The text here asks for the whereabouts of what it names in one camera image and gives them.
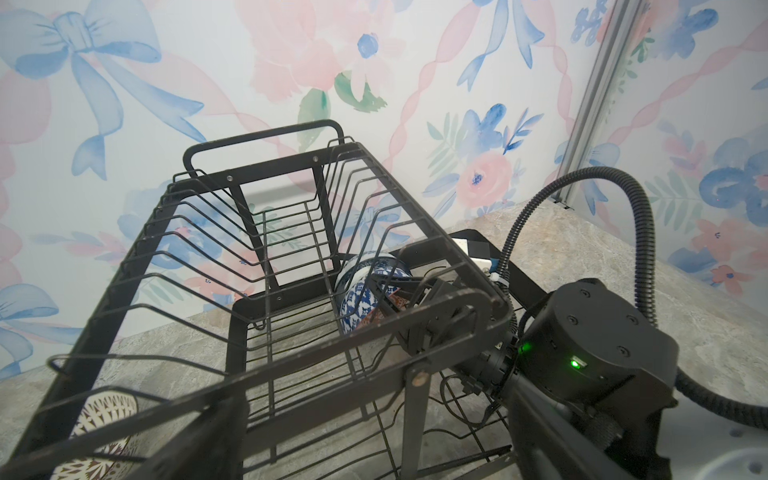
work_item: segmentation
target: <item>green led light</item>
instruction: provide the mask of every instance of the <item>green led light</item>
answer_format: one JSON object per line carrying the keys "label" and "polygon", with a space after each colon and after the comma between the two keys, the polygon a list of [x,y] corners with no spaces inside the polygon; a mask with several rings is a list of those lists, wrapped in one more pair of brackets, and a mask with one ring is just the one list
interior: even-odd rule
{"label": "green led light", "polygon": [[571,357],[571,366],[574,367],[576,370],[581,370],[585,366],[587,366],[587,363],[584,360],[578,358],[576,355],[574,355]]}

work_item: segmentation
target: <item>blue and white bowl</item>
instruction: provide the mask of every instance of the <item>blue and white bowl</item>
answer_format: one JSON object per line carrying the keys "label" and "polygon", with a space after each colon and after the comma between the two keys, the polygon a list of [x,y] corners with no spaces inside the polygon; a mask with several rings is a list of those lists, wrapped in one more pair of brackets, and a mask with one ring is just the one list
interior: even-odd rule
{"label": "blue and white bowl", "polygon": [[[394,269],[393,277],[410,277],[408,267],[388,253],[364,252],[350,259],[339,273],[336,281],[336,304],[339,308],[342,333],[353,332],[370,321],[375,315],[374,310],[379,302],[370,288],[366,287],[366,278],[371,273],[389,275]],[[393,298],[399,289],[388,286],[386,295]]]}

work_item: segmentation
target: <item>dish rack handle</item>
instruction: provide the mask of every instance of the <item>dish rack handle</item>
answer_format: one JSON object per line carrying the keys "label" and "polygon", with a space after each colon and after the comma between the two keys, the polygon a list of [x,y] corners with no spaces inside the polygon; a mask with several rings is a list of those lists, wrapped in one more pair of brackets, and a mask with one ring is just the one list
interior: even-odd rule
{"label": "dish rack handle", "polygon": [[298,131],[312,130],[314,128],[333,127],[339,138],[339,143],[344,143],[344,130],[341,125],[333,120],[315,120],[308,121],[305,124],[289,125],[288,127],[273,128],[271,130],[254,131],[249,134],[237,135],[235,137],[222,138],[220,140],[208,141],[204,144],[195,144],[184,152],[184,169],[191,177],[196,177],[197,172],[192,167],[192,157],[201,151],[213,150],[219,147],[229,147],[230,145],[242,144],[247,141],[261,140],[263,138],[277,137],[279,135],[293,134]]}

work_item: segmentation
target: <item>wall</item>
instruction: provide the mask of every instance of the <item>wall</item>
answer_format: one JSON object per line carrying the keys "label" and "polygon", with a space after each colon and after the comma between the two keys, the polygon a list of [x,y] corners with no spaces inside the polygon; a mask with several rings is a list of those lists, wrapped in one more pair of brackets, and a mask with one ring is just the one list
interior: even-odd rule
{"label": "wall", "polygon": [[[587,162],[647,189],[657,256],[768,311],[768,3],[651,2]],[[586,182],[570,200],[634,243],[629,204]]]}
{"label": "wall", "polygon": [[[0,0],[0,378],[69,350],[195,142],[333,118],[444,225],[529,198],[557,170],[610,6]],[[325,141],[280,137],[204,168]],[[177,267],[152,269],[233,300]],[[151,281],[136,300],[203,308]],[[132,319],[120,335],[165,322]]]}

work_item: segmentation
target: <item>patterned plate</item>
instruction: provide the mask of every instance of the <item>patterned plate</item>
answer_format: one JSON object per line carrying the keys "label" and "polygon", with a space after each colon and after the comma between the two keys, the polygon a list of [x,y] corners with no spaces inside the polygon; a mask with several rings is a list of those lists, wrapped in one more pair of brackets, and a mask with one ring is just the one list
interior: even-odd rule
{"label": "patterned plate", "polygon": [[[88,397],[78,417],[73,437],[83,435],[117,420],[131,416],[138,411],[136,397],[118,392],[103,392]],[[112,455],[131,455],[131,437],[101,447],[98,452]],[[122,478],[131,468],[130,462],[116,462],[101,458],[78,458],[62,463],[53,472],[51,480],[105,480]]]}

